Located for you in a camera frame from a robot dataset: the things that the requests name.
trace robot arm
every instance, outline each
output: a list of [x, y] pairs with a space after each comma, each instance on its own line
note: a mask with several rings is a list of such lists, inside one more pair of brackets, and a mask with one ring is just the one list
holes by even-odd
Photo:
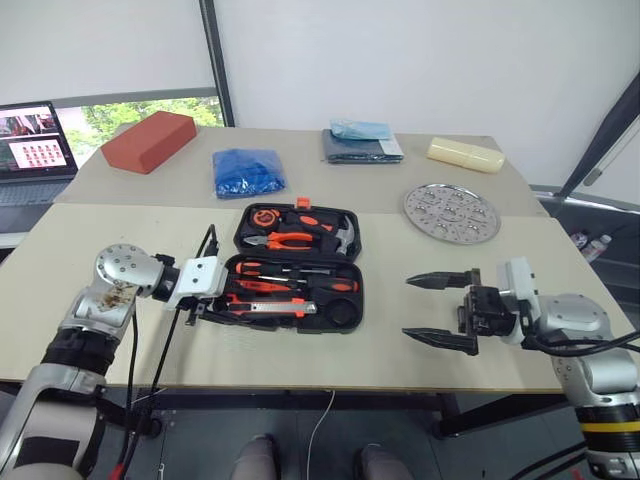
[[587, 444], [587, 460], [599, 478], [640, 478], [640, 392], [638, 370], [628, 351], [584, 351], [579, 342], [612, 340], [606, 312], [583, 295], [539, 296], [525, 258], [498, 271], [499, 288], [483, 286], [480, 271], [434, 272], [407, 283], [422, 288], [469, 287], [458, 307], [458, 330], [403, 329], [428, 345], [478, 354], [477, 336], [551, 356], [554, 373], [575, 408]]
[[37, 478], [40, 472], [51, 478], [55, 471], [71, 479], [90, 473], [104, 431], [96, 399], [136, 297], [151, 296], [171, 310], [219, 296], [227, 270], [211, 232], [207, 256], [187, 260], [181, 270], [171, 257], [152, 257], [133, 245], [112, 245], [98, 254], [92, 284], [73, 301], [2, 424], [0, 477]]

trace tool kit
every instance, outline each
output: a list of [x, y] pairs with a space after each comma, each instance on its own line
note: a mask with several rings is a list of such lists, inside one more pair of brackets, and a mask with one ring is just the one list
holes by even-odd
[[362, 249], [347, 210], [255, 203], [234, 236], [240, 251], [225, 264], [224, 294], [198, 316], [227, 325], [299, 333], [353, 331], [363, 314]]

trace person's foot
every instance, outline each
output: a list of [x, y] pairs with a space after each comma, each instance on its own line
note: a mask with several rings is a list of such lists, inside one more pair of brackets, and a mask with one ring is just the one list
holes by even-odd
[[231, 480], [278, 480], [280, 461], [275, 438], [256, 435], [247, 443], [235, 461]]
[[356, 452], [353, 475], [355, 480], [414, 480], [404, 463], [377, 443]]

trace floor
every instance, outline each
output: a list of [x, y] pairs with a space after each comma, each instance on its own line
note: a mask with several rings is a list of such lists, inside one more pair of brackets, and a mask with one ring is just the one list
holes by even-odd
[[[111, 394], [122, 396], [120, 391]], [[468, 410], [496, 398], [464, 394], [458, 395], [458, 403]], [[0, 393], [0, 420], [10, 404], [11, 397]], [[163, 464], [161, 480], [226, 480], [242, 446], [254, 435], [269, 432], [280, 449], [282, 479], [306, 480], [308, 442], [321, 414], [259, 409], [160, 412], [165, 428], [157, 438], [141, 441], [128, 478], [160, 479]], [[429, 433], [435, 418], [428, 412], [401, 410], [330, 412], [316, 433], [310, 479], [351, 480], [353, 453], [375, 442], [395, 452], [416, 480], [506, 480], [529, 463], [582, 440], [568, 408], [444, 441]], [[107, 429], [90, 479], [107, 478], [121, 440], [121, 431]], [[593, 477], [582, 463], [553, 478]]]

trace round steel plate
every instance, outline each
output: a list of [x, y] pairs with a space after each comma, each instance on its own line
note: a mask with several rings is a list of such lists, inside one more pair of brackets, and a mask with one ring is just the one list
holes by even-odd
[[455, 185], [422, 185], [409, 192], [404, 211], [423, 232], [439, 240], [472, 245], [500, 230], [500, 214], [484, 198]]

